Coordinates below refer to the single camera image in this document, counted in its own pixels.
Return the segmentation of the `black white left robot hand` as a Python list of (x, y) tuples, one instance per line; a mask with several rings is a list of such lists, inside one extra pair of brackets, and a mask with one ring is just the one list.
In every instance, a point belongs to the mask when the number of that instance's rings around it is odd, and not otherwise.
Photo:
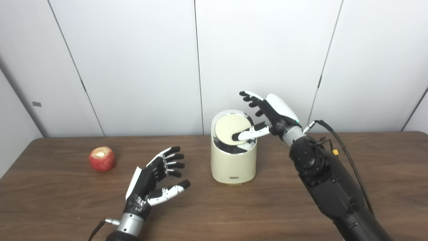
[(156, 188), (157, 184), (168, 176), (180, 178), (178, 168), (184, 168), (184, 154), (179, 153), (179, 146), (170, 147), (156, 154), (145, 166), (137, 167), (125, 195), (124, 214), (138, 217), (145, 221), (152, 207), (166, 202), (191, 186), (189, 180), (183, 180), (176, 185)]

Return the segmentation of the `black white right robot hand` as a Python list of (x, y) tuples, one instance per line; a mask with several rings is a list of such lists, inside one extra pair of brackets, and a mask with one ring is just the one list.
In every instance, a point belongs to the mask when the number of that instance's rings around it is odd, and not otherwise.
[(248, 102), (249, 107), (258, 107), (256, 116), (266, 116), (267, 122), (258, 123), (248, 129), (234, 133), (233, 141), (259, 138), (268, 134), (278, 136), (283, 142), (287, 142), (286, 135), (292, 128), (301, 128), (300, 121), (291, 108), (278, 96), (274, 94), (262, 98), (250, 91), (241, 91), (243, 101)]

